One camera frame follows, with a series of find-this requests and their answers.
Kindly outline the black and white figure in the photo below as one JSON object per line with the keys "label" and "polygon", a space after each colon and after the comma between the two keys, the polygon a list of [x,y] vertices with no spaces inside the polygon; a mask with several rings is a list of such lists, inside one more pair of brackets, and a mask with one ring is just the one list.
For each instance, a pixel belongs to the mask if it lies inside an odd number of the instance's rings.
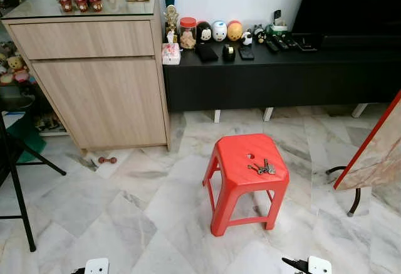
{"label": "black and white figure", "polygon": [[262,24],[256,24],[253,27],[253,42],[255,44],[263,44],[266,41],[266,30]]}

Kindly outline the black television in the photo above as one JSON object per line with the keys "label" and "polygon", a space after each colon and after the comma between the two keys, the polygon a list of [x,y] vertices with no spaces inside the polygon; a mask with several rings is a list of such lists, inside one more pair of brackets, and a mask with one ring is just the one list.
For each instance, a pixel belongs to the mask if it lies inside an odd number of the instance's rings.
{"label": "black television", "polygon": [[291,30],[324,35],[400,33],[401,0],[301,0]]}

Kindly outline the black flat tray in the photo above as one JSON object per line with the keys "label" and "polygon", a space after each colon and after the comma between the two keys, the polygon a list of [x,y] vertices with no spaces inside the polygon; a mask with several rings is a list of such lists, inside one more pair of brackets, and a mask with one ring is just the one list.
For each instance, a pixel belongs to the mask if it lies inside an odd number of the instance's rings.
{"label": "black flat tray", "polygon": [[325,36],[320,33],[293,33],[292,38],[300,51],[319,51]]}

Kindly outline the orange round plush toy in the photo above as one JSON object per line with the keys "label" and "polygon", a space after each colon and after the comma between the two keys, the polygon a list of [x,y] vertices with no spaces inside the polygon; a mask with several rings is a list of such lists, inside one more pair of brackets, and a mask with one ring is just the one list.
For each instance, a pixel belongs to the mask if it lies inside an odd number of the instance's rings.
{"label": "orange round plush toy", "polygon": [[243,27],[240,21],[230,21],[227,25],[227,38],[229,41],[239,41],[243,32]]}

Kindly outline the black low console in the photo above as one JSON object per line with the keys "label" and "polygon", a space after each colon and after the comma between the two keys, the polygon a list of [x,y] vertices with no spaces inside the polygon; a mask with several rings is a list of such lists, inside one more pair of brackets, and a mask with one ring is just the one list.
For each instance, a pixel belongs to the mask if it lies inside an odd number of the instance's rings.
{"label": "black low console", "polygon": [[399,35],[335,37],[317,51],[254,44],[252,52],[252,61],[203,62],[183,51],[180,64],[163,67],[169,111],[386,103],[400,88]]}

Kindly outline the bunch of metal keys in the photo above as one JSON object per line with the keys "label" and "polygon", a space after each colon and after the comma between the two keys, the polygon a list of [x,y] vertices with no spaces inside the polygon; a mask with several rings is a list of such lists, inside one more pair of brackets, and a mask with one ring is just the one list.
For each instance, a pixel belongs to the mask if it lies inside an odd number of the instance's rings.
{"label": "bunch of metal keys", "polygon": [[273,176],[276,173],[275,168],[272,164],[269,163],[268,159],[263,159],[263,165],[259,166],[257,163],[249,164],[249,170],[255,171],[259,176],[263,176],[264,174],[269,174]]}

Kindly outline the black remote control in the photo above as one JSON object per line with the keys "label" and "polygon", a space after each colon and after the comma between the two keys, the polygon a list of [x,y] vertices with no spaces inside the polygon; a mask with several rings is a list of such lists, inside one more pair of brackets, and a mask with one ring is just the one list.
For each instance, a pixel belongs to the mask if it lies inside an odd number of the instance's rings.
{"label": "black remote control", "polygon": [[298,42],[295,42],[295,39],[293,39],[293,37],[290,36],[289,34],[284,34],[283,35],[283,41],[286,42],[286,44],[290,48],[298,48],[299,47]]}
{"label": "black remote control", "polygon": [[280,53],[281,48],[275,44],[275,42],[270,41],[270,40],[264,40],[264,44],[268,48],[269,51],[272,53]]}
{"label": "black remote control", "polygon": [[281,50],[286,51],[290,49],[290,45],[284,41],[280,36],[273,35],[273,41],[281,48]]}

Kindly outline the white round plush toy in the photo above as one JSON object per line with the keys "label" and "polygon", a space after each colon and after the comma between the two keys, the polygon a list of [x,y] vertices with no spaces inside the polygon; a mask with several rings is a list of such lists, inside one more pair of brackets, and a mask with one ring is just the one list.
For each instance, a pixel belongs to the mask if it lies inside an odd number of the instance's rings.
{"label": "white round plush toy", "polygon": [[226,39],[228,33],[228,26],[224,21],[214,21],[212,23],[212,39],[221,42]]}

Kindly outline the red-edged marble table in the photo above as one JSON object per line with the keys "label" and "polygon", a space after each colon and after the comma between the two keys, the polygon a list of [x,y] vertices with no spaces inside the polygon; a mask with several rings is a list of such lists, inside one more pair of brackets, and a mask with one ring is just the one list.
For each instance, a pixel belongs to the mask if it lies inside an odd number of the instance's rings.
{"label": "red-edged marble table", "polygon": [[372,131],[345,166],[335,166],[325,171],[329,176],[342,171],[333,183],[335,190],[355,190],[352,206],[346,212],[352,217],[361,199],[361,189],[393,182],[401,172],[401,93],[384,111]]}

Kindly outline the small gold trophy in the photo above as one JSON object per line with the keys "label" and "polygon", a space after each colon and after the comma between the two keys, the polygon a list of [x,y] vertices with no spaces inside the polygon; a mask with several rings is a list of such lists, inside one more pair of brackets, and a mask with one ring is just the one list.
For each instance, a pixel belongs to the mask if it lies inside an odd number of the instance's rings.
{"label": "small gold trophy", "polygon": [[165,24],[165,39],[169,44],[177,44],[179,41],[179,25],[178,19],[179,14],[177,8],[173,4],[169,4],[166,7],[166,11],[164,13]]}

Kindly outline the light wooden cabinet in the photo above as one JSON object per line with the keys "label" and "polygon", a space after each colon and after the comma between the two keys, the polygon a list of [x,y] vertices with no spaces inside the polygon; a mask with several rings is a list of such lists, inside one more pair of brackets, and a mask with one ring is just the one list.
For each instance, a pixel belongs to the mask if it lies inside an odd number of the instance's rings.
{"label": "light wooden cabinet", "polygon": [[27,0],[2,22],[78,148],[168,146],[160,5],[102,3],[66,13],[55,0]]}

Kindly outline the green bag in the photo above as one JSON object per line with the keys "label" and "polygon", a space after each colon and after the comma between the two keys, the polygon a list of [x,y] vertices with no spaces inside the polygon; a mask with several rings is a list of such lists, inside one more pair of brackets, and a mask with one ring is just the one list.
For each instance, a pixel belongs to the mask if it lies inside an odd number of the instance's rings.
{"label": "green bag", "polygon": [[39,131],[34,126],[32,116],[25,113],[17,122],[9,128],[9,133],[19,140],[22,140],[37,153],[41,153],[46,146]]}

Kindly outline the red plastic stool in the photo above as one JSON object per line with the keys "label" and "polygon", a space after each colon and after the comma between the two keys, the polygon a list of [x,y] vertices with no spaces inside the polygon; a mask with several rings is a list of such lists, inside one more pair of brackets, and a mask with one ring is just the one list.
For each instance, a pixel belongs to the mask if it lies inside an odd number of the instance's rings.
{"label": "red plastic stool", "polygon": [[[249,164],[263,165],[268,159],[276,173],[259,176],[249,170]],[[278,146],[266,134],[244,134],[221,137],[214,145],[202,185],[207,189],[212,209],[210,232],[224,236],[229,226],[264,223],[272,230],[283,206],[290,182],[289,170],[284,164]],[[270,205],[266,216],[232,219],[237,202],[244,194],[266,192]]]}

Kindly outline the green and white holder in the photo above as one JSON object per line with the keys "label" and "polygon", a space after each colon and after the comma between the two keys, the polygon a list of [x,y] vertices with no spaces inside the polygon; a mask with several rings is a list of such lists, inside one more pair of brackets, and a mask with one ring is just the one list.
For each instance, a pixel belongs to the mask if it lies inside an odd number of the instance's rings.
{"label": "green and white holder", "polygon": [[281,36],[288,31],[288,25],[283,19],[283,11],[273,11],[273,21],[268,26],[270,35]]}

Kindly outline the pink tissue box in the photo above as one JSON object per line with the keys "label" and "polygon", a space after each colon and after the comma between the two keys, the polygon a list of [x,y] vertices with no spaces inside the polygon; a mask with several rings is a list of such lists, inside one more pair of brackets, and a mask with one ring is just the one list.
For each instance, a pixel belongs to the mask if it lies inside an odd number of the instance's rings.
{"label": "pink tissue box", "polygon": [[168,31],[165,36],[166,43],[163,43],[161,56],[163,65],[179,65],[181,59],[181,49],[175,40],[175,31]]}

